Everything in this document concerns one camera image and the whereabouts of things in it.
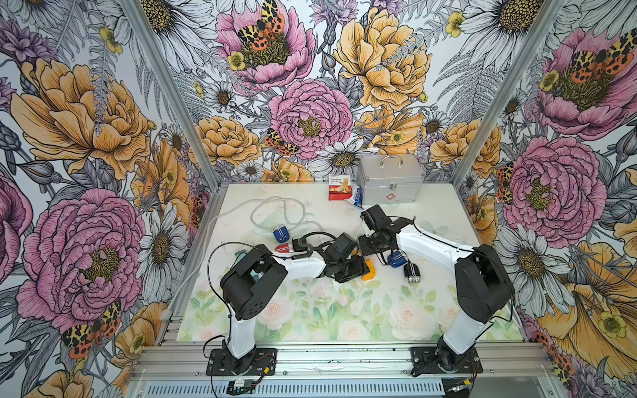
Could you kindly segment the blue device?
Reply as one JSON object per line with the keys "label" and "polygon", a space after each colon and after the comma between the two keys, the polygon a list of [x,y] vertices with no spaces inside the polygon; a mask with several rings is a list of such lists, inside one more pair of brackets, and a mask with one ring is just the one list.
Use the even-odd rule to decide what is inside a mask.
{"label": "blue device", "polygon": [[275,240],[279,243],[283,244],[290,240],[290,232],[288,231],[286,226],[279,226],[273,230],[273,235]]}
{"label": "blue device", "polygon": [[408,263],[408,258],[402,250],[394,250],[388,255],[388,265],[392,268],[400,268]]}

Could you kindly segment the orange power strip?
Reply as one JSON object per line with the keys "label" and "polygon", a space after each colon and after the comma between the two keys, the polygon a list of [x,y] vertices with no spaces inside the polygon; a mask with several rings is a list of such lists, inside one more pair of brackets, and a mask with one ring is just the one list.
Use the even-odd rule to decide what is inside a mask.
{"label": "orange power strip", "polygon": [[374,267],[374,265],[373,265],[373,262],[372,262],[371,260],[366,260],[366,261],[365,261],[365,265],[366,265],[366,270],[367,270],[367,272],[366,272],[366,274],[365,274],[365,275],[363,275],[363,276],[361,277],[361,279],[362,279],[363,281],[371,281],[371,280],[374,280],[374,279],[375,279],[375,277],[376,277],[376,274],[377,274],[377,273],[376,273],[376,269],[375,269],[375,267]]}

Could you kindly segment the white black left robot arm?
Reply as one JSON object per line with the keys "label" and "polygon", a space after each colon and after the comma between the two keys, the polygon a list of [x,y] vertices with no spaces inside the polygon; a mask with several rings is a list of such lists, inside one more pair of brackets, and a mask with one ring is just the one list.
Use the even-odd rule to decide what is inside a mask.
{"label": "white black left robot arm", "polygon": [[288,253],[255,245],[222,277],[222,299],[230,311],[222,344],[222,369],[241,375],[256,362],[255,321],[285,280],[328,278],[339,284],[370,273],[358,243],[343,233],[311,232],[292,240]]}

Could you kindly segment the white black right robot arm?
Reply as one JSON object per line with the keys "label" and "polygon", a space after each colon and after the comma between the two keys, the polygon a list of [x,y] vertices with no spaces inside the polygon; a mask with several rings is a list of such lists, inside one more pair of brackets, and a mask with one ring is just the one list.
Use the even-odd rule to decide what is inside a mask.
{"label": "white black right robot arm", "polygon": [[390,217],[379,205],[363,211],[361,219],[368,229],[358,237],[363,255],[402,250],[454,275],[460,310],[436,348],[436,365],[451,371],[514,298],[514,285],[499,255],[490,245],[461,245],[426,232],[406,217]]}

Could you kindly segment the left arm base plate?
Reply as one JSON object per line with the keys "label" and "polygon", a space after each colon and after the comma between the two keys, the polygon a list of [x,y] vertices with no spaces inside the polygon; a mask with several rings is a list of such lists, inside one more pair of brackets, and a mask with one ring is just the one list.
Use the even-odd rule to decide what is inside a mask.
{"label": "left arm base plate", "polygon": [[232,356],[228,348],[213,349],[208,358],[207,376],[272,376],[275,374],[278,350],[254,347],[241,358]]}

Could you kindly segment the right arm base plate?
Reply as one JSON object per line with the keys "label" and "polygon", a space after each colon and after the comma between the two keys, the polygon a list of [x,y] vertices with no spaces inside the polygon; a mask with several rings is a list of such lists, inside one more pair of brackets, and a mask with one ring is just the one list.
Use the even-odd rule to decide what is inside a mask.
{"label": "right arm base plate", "polygon": [[410,375],[426,374],[479,374],[483,367],[478,352],[472,347],[467,353],[456,354],[448,348],[421,346],[410,348],[412,369]]}

